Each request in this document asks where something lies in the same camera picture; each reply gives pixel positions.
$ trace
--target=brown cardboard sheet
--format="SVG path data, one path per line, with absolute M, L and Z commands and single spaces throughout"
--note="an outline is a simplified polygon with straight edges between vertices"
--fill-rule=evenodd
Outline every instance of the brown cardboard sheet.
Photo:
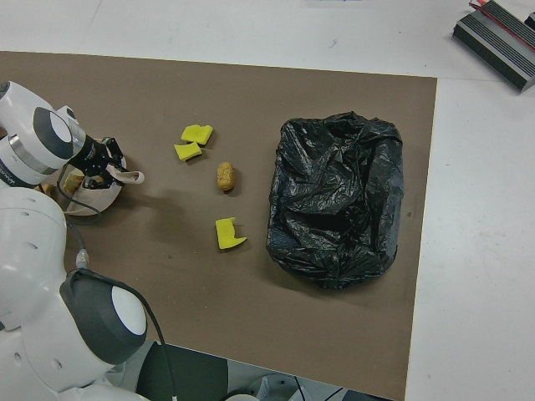
M 81 231 L 91 268 L 145 294 L 169 343 L 404 397 L 435 79 L 38 53 L 0 53 L 0 71 L 68 104 L 94 138 L 114 136 L 145 173 Z M 380 279 L 325 291 L 270 259 L 268 194 L 281 125 L 350 110 L 394 123 L 404 140 L 399 250 Z M 173 145 L 190 124 L 215 130 L 185 163 Z M 227 195 L 215 182 L 223 161 L 237 171 Z M 224 217 L 248 237 L 230 251 L 217 247 Z M 67 270 L 76 246 L 69 233 Z

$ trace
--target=yellow sponge piece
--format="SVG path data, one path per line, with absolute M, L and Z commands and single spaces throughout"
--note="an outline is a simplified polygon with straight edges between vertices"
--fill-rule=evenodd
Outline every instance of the yellow sponge piece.
M 201 145 L 206 145 L 206 142 L 210 139 L 211 132 L 214 129 L 210 125 L 190 125 L 182 132 L 182 140 L 186 142 L 197 142 Z
M 216 220 L 217 242 L 219 242 L 220 249 L 232 248 L 233 246 L 240 245 L 247 239 L 246 237 L 234 238 L 236 232 L 232 223 L 235 220 L 236 217 Z
M 193 156 L 202 155 L 201 148 L 196 142 L 191 142 L 187 145 L 175 145 L 178 158 L 182 161 L 191 159 Z

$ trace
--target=crumpled black plastic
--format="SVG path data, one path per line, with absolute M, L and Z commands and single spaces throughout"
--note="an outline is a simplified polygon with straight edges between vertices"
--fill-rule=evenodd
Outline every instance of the crumpled black plastic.
M 396 127 L 353 112 L 281 128 L 267 250 L 324 288 L 382 275 L 397 252 L 403 199 Z

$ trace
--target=white table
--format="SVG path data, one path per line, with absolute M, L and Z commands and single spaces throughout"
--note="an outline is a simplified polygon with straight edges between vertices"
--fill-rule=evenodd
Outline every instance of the white table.
M 521 19 L 529 0 L 501 0 Z M 439 78 L 406 400 L 535 397 L 535 89 L 451 39 L 467 0 L 3 0 L 0 50 Z

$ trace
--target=white robotic arm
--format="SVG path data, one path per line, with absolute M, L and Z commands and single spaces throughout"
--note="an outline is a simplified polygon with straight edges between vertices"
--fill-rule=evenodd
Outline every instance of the white robotic arm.
M 64 213 L 30 189 L 73 161 L 111 185 L 122 154 L 86 135 L 70 108 L 13 82 L 0 86 L 0 127 L 0 399 L 144 399 L 95 382 L 145 341 L 142 304 L 91 276 L 66 277 Z

